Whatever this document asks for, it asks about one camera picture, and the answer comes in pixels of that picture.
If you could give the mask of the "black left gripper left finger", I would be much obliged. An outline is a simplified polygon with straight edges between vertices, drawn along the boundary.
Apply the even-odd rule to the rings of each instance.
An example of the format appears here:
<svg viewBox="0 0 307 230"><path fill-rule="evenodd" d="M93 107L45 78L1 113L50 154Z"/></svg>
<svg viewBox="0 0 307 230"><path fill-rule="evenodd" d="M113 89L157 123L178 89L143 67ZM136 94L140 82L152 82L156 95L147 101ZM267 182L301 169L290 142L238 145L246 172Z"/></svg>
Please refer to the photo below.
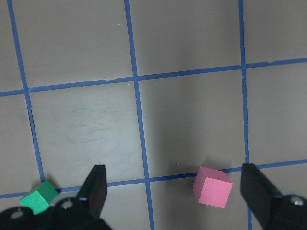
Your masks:
<svg viewBox="0 0 307 230"><path fill-rule="evenodd" d="M99 218L106 201L106 166L95 165L81 186L77 199L88 209L94 218Z"/></svg>

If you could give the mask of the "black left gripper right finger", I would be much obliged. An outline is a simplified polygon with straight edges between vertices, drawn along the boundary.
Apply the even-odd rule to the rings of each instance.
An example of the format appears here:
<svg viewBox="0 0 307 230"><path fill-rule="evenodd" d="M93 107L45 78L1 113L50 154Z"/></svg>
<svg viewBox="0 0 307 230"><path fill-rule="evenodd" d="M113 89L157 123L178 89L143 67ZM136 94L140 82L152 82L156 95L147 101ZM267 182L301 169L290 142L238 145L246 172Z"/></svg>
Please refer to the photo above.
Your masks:
<svg viewBox="0 0 307 230"><path fill-rule="evenodd" d="M240 192L259 224L265 228L281 202L281 192L255 164L242 164Z"/></svg>

